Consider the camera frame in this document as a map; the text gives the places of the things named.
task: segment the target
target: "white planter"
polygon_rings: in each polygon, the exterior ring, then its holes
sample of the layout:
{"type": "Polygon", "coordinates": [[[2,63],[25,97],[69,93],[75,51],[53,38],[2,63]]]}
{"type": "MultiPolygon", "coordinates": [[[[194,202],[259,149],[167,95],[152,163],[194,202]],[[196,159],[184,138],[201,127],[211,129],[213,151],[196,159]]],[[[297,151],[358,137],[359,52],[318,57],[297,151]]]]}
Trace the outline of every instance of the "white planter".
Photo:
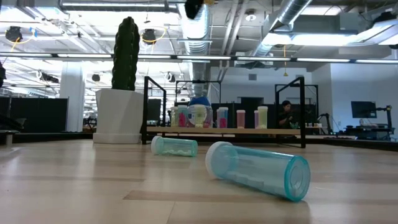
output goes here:
{"type": "Polygon", "coordinates": [[[96,92],[98,118],[94,143],[137,144],[141,141],[144,95],[128,90],[96,92]]]}

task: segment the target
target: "teal plastic bottle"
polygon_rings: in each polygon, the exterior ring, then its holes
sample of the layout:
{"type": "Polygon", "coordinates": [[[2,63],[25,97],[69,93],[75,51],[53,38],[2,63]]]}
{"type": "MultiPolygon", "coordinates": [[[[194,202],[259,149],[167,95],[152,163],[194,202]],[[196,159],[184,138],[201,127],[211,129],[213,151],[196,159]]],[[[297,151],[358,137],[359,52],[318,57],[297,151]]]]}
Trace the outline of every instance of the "teal plastic bottle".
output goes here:
{"type": "Polygon", "coordinates": [[[310,186],[310,167],[301,156],[216,142],[206,154],[210,175],[298,202],[310,186]]]}
{"type": "Polygon", "coordinates": [[[150,144],[155,155],[197,156],[198,143],[194,140],[171,139],[155,136],[150,144]]]}

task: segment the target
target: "white column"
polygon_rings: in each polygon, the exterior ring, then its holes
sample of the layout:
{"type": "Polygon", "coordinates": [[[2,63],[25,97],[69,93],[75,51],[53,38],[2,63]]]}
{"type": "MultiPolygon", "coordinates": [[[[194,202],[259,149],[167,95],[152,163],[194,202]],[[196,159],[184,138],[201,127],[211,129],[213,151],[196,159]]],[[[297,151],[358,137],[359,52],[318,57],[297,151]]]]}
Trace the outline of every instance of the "white column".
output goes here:
{"type": "Polygon", "coordinates": [[[82,131],[86,76],[81,62],[63,62],[60,98],[68,98],[67,131],[82,131]]]}

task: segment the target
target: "cactus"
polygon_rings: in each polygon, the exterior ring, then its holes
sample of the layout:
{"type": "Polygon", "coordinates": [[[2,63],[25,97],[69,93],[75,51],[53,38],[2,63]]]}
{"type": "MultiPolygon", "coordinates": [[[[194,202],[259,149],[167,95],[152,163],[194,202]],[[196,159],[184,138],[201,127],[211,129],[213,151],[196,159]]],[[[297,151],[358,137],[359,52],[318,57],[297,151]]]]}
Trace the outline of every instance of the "cactus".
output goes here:
{"type": "Polygon", "coordinates": [[[119,25],[114,45],[112,89],[136,89],[136,72],[139,53],[138,26],[134,19],[127,17],[119,25]]]}

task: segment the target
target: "wall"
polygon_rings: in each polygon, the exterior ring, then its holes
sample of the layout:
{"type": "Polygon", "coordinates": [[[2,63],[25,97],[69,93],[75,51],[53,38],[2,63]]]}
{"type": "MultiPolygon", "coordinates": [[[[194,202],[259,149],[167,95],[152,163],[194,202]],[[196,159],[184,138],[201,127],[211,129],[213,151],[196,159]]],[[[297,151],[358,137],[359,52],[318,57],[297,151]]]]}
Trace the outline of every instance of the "wall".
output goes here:
{"type": "MultiPolygon", "coordinates": [[[[326,64],[312,72],[312,83],[318,85],[319,88],[319,114],[328,113],[333,116],[330,64],[326,64]]],[[[327,127],[325,118],[320,121],[324,127],[327,127]]],[[[332,119],[330,119],[330,125],[333,128],[332,119]]]]}
{"type": "MultiPolygon", "coordinates": [[[[226,73],[221,89],[221,102],[238,101],[238,97],[263,97],[264,103],[272,104],[275,102],[275,84],[288,84],[296,79],[296,75],[304,75],[305,83],[311,84],[311,73],[306,72],[305,68],[288,68],[289,76],[284,76],[284,69],[275,71],[274,69],[253,69],[229,68],[226,73]],[[256,81],[249,81],[248,74],[257,74],[256,81]]],[[[212,79],[216,80],[218,68],[211,68],[212,79]]],[[[298,88],[287,88],[280,93],[280,102],[286,98],[298,98],[300,92],[298,88]]],[[[315,102],[314,95],[308,88],[305,90],[305,97],[311,98],[315,102]]],[[[210,88],[210,100],[212,103],[218,102],[218,95],[214,88],[210,88]]]]}
{"type": "MultiPolygon", "coordinates": [[[[320,113],[329,113],[335,120],[330,120],[334,131],[359,125],[360,119],[352,118],[352,101],[374,101],[382,108],[391,105],[392,125],[398,126],[397,65],[326,64],[312,73],[312,82],[319,85],[320,113]]],[[[386,124],[387,114],[378,111],[377,118],[365,121],[386,124]]]]}
{"type": "MultiPolygon", "coordinates": [[[[398,95],[395,65],[333,64],[331,77],[333,117],[340,129],[347,125],[359,125],[360,119],[352,118],[351,101],[374,101],[377,107],[398,106],[397,100],[392,97],[398,95]]],[[[392,123],[397,125],[398,114],[393,110],[392,115],[392,123]]],[[[366,121],[387,123],[386,112],[378,111],[377,118],[366,121]]]]}

